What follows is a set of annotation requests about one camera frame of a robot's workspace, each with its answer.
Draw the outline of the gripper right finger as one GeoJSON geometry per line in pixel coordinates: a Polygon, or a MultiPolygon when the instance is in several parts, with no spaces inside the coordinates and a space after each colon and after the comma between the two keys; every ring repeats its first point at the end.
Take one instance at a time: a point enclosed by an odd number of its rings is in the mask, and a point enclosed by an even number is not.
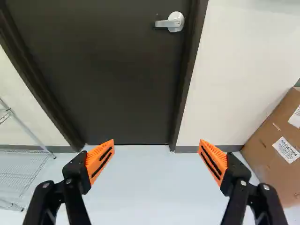
{"type": "Polygon", "coordinates": [[[223,195],[229,198],[221,224],[241,225],[247,207],[256,225],[288,223],[275,188],[266,183],[251,184],[251,171],[232,152],[223,152],[201,139],[198,154],[223,195]]]}

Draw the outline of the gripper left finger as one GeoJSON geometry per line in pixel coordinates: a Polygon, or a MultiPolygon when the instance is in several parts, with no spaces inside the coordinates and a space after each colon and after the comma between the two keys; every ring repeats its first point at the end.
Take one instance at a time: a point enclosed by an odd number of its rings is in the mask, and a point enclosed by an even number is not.
{"type": "Polygon", "coordinates": [[[87,194],[114,155],[111,139],[90,151],[83,150],[62,169],[63,180],[47,180],[36,186],[23,224],[54,225],[62,204],[71,225],[91,224],[82,195],[87,194]]]}

